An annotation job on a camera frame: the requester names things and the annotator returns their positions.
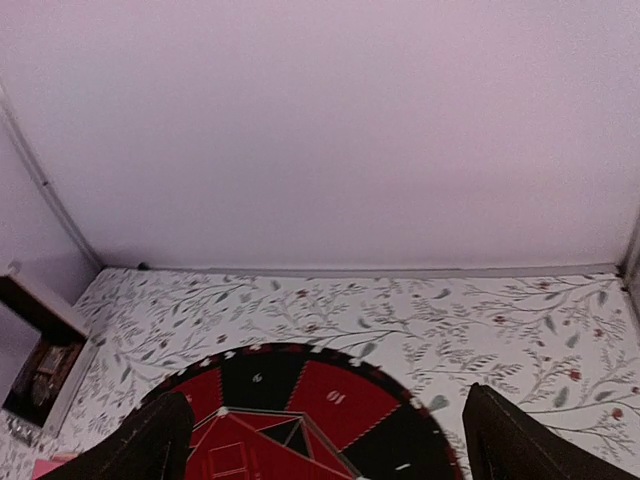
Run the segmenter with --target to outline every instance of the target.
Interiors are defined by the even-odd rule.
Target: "dartboard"
[[[195,414],[186,480],[461,480],[429,411],[359,358],[311,345],[228,350],[168,377]]]

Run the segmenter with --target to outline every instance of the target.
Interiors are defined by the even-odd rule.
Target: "black triangle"
[[[309,455],[309,448],[307,447],[307,441],[304,438],[304,433],[302,432],[302,425],[299,424],[298,428],[293,432],[289,441],[285,444],[294,452],[298,452],[300,455],[304,455],[307,458],[311,458]]]
[[[294,429],[298,428],[298,422],[299,419],[296,418],[291,420],[290,422],[281,423],[279,425],[260,430],[260,433],[275,440],[279,444],[284,445],[284,442],[286,442],[287,438],[291,436],[291,433],[293,433]]]

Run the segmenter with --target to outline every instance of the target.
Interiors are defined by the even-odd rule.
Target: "wall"
[[[0,266],[22,271],[73,303],[97,271],[60,228],[0,124]],[[39,334],[0,305],[0,402]]]
[[[7,0],[0,72],[107,263],[621,260],[640,4]]]

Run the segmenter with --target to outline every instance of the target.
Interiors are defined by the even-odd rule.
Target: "vine print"
[[[434,414],[467,476],[461,413],[475,382],[640,474],[638,332],[611,274],[336,280],[107,269],[76,308],[93,322],[98,355],[58,439],[28,449],[0,422],[0,479],[30,478],[35,458],[91,447],[189,364],[266,342],[379,365]]]

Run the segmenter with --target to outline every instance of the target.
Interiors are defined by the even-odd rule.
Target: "pink object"
[[[36,460],[36,464],[33,466],[32,479],[40,478],[43,475],[55,470],[60,465],[64,465],[65,462],[52,462],[50,460]]]

